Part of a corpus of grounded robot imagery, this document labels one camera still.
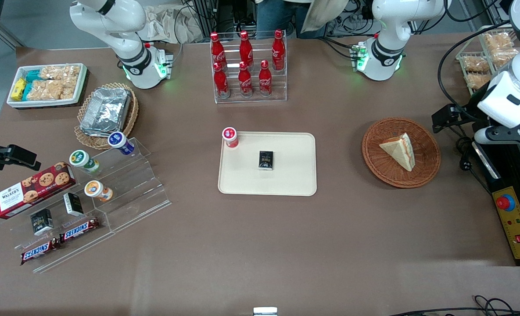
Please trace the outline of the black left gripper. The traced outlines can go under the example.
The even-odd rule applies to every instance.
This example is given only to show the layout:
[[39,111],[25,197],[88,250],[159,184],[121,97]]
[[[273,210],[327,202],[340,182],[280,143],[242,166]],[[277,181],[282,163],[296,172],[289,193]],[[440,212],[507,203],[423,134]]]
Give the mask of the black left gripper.
[[[487,86],[482,86],[472,94],[468,103],[462,106],[460,118],[464,123],[471,122],[473,129],[487,128],[491,122],[482,110],[479,110],[478,103],[483,99],[487,92]],[[447,104],[432,115],[432,130],[438,133],[441,130],[455,126],[459,122],[459,111],[454,104]]]

